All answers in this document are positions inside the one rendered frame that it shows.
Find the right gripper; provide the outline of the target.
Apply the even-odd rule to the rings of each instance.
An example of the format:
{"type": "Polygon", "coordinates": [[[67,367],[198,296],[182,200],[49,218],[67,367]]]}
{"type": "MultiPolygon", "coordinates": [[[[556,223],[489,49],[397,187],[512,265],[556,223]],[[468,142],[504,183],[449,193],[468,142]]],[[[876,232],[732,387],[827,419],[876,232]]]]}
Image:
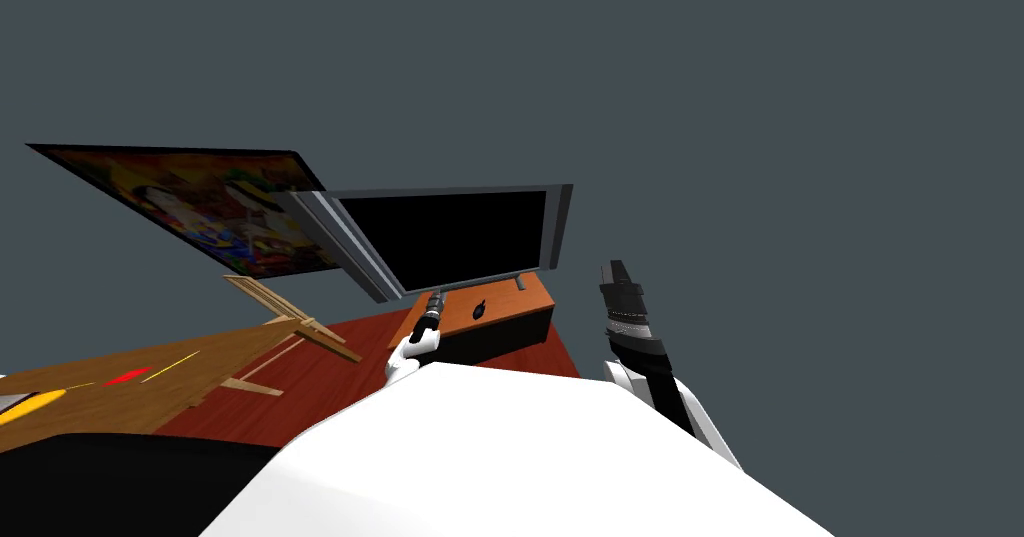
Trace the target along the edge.
{"type": "Polygon", "coordinates": [[[608,315],[645,315],[642,287],[632,281],[622,260],[610,260],[601,266],[599,289],[608,315]]]}

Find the orange wooden television stand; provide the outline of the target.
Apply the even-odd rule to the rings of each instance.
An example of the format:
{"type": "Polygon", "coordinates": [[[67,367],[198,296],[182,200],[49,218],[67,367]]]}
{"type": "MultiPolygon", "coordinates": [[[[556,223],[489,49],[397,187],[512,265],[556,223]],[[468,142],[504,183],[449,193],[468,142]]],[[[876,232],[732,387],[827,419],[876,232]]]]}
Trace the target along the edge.
{"type": "Polygon", "coordinates": [[[554,300],[538,274],[526,272],[517,280],[506,279],[449,291],[435,352],[418,359],[432,362],[477,365],[502,355],[546,340],[554,300]],[[480,320],[472,309],[486,300],[480,320]]]}

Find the grey flat screen television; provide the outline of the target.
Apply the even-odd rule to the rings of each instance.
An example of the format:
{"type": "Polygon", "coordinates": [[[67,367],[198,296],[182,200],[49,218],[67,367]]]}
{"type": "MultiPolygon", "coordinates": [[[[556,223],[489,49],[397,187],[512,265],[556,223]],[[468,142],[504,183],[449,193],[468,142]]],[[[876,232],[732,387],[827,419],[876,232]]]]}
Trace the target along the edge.
{"type": "Polygon", "coordinates": [[[275,202],[377,303],[556,268],[571,184],[298,191],[275,202]]]}

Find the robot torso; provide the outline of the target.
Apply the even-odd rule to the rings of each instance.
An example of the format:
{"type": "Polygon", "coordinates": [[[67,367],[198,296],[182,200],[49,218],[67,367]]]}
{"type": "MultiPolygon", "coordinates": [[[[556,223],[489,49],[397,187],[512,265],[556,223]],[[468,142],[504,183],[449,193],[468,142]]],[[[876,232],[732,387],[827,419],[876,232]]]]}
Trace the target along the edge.
{"type": "Polygon", "coordinates": [[[430,364],[290,441],[200,537],[833,537],[621,386],[430,364]]]}

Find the thin yellow stick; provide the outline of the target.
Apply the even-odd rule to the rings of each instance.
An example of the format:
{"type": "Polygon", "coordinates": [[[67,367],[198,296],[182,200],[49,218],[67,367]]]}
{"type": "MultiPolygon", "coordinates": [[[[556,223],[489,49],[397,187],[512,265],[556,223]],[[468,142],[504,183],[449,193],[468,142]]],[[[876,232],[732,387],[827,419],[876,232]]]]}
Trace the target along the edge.
{"type": "Polygon", "coordinates": [[[190,354],[184,356],[183,358],[181,358],[181,359],[179,359],[179,360],[177,360],[177,361],[169,364],[168,366],[166,366],[166,367],[164,367],[164,368],[156,371],[155,373],[153,373],[151,375],[147,375],[144,379],[140,380],[139,383],[145,383],[147,381],[151,381],[152,379],[156,378],[157,376],[160,376],[160,375],[166,373],[167,371],[171,370],[172,368],[174,368],[174,367],[176,367],[176,366],[184,363],[185,361],[187,361],[187,360],[196,357],[198,354],[200,354],[199,350],[190,353],[190,354]]]}

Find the brown wooden table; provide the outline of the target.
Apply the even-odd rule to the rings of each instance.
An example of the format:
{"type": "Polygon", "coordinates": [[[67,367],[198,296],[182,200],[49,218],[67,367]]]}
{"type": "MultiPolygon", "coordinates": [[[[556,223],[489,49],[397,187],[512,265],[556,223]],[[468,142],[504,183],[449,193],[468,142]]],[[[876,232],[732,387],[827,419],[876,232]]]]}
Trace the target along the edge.
{"type": "Polygon", "coordinates": [[[8,375],[0,379],[0,396],[56,389],[67,394],[0,426],[0,452],[54,435],[153,433],[301,326],[298,320],[280,321],[8,375]],[[196,357],[139,383],[197,350],[196,357]],[[103,387],[104,382],[144,367],[151,367],[151,372],[103,387]]]}

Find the yellow flat object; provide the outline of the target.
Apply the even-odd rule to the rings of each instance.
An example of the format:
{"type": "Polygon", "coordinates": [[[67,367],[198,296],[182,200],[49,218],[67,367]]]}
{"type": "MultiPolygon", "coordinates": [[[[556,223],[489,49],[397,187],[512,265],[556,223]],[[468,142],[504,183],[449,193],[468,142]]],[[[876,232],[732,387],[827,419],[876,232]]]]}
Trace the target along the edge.
{"type": "Polygon", "coordinates": [[[5,406],[0,409],[0,426],[13,422],[38,409],[41,409],[67,394],[66,389],[27,395],[0,396],[5,406]]]}

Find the colourful framed wall painting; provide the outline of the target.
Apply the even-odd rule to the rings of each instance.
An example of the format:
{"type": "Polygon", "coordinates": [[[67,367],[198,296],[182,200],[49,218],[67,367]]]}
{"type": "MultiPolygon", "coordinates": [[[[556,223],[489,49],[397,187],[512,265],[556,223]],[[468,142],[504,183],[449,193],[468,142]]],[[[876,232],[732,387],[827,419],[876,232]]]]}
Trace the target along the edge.
{"type": "Polygon", "coordinates": [[[269,279],[338,266],[274,198],[322,188],[295,151],[87,144],[32,150],[238,275],[269,279]]]}

